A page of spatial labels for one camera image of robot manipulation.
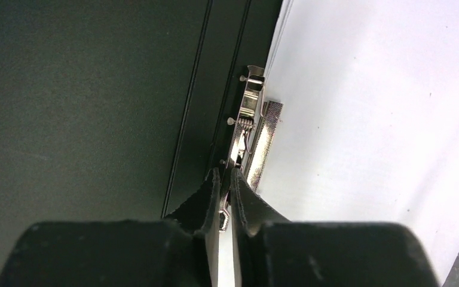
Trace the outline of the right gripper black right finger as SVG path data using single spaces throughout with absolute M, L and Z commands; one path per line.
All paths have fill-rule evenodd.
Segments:
M 437 286 L 414 234 L 391 222 L 294 222 L 229 180 L 236 286 Z

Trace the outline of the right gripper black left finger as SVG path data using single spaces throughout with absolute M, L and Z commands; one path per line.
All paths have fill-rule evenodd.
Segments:
M 158 221 L 31 225 L 0 272 L 0 286 L 216 286 L 218 169 Z

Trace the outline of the black blue file folder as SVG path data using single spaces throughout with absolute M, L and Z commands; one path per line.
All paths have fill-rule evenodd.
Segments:
M 44 221 L 155 221 L 223 167 L 282 1 L 0 1 L 0 271 Z

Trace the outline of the white paper sheet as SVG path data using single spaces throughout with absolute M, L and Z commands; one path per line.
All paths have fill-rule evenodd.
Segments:
M 284 1 L 258 191 L 296 221 L 391 221 L 459 286 L 459 1 Z

